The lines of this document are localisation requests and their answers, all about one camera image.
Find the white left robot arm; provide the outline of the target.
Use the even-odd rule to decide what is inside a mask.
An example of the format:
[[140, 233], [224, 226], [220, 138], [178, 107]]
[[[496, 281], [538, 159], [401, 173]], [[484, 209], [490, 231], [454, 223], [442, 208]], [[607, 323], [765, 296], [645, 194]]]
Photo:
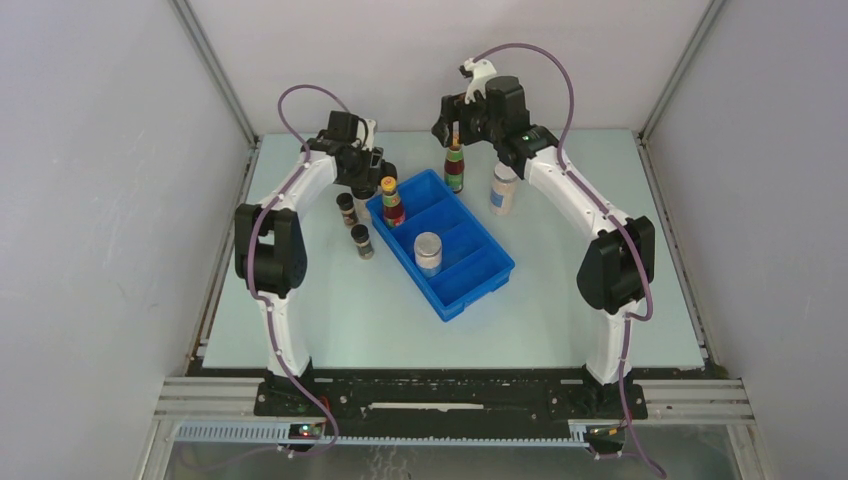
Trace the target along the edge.
[[325, 129], [300, 148], [292, 171], [257, 204], [243, 203], [234, 214], [234, 268], [259, 305], [269, 340], [268, 370], [299, 377], [310, 365], [300, 341], [301, 322], [289, 313], [303, 283], [307, 249], [301, 216], [331, 185], [372, 198], [393, 170], [375, 145], [377, 122], [332, 111]]

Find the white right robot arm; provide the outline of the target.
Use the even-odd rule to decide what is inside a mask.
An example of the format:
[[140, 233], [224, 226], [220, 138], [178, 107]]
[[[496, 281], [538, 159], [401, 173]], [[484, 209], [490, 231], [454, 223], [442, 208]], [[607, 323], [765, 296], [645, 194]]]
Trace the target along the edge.
[[595, 382], [583, 388], [581, 402], [591, 416], [606, 418], [622, 403], [614, 383], [628, 373], [632, 324], [653, 315], [655, 227], [604, 198], [567, 158], [559, 139], [531, 122], [517, 77], [467, 77], [465, 92], [442, 98], [431, 132], [443, 146], [491, 144], [502, 165], [540, 191], [585, 236], [577, 287], [603, 321], [586, 362]]

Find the peppercorn jar silver lid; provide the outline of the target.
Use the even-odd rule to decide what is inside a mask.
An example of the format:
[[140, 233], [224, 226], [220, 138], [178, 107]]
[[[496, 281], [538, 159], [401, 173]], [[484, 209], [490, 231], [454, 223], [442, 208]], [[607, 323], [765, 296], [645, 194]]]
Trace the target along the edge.
[[443, 244], [433, 232], [422, 232], [414, 241], [415, 263], [425, 278], [432, 278], [442, 270]]

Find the short yellow-cap sauce bottle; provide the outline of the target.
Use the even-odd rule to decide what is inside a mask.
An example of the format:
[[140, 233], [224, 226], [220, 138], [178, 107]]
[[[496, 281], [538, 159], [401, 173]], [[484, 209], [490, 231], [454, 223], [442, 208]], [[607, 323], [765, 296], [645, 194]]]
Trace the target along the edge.
[[395, 177], [385, 176], [380, 182], [382, 189], [383, 220], [389, 229], [400, 226], [406, 220], [406, 211]]

